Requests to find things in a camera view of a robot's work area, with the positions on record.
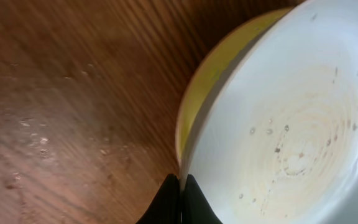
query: brown wooden surface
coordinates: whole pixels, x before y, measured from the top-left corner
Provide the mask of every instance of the brown wooden surface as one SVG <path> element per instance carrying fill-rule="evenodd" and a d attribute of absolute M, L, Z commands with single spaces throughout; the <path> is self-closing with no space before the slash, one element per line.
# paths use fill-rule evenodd
<path fill-rule="evenodd" d="M 0 223 L 135 223 L 203 57 L 296 2 L 0 0 Z"/>

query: tabletop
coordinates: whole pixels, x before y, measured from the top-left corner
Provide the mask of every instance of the tabletop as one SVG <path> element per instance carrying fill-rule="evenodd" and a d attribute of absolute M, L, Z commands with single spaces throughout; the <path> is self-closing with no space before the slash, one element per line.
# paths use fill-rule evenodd
<path fill-rule="evenodd" d="M 135 223 L 198 64 L 299 0 L 0 0 L 0 223 Z"/>

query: plate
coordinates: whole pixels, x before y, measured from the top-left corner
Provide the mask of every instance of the plate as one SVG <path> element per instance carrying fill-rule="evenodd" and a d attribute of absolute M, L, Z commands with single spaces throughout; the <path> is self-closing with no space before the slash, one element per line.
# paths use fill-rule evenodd
<path fill-rule="evenodd" d="M 223 223 L 358 223 L 358 1 L 308 1 L 240 52 L 183 158 Z"/>

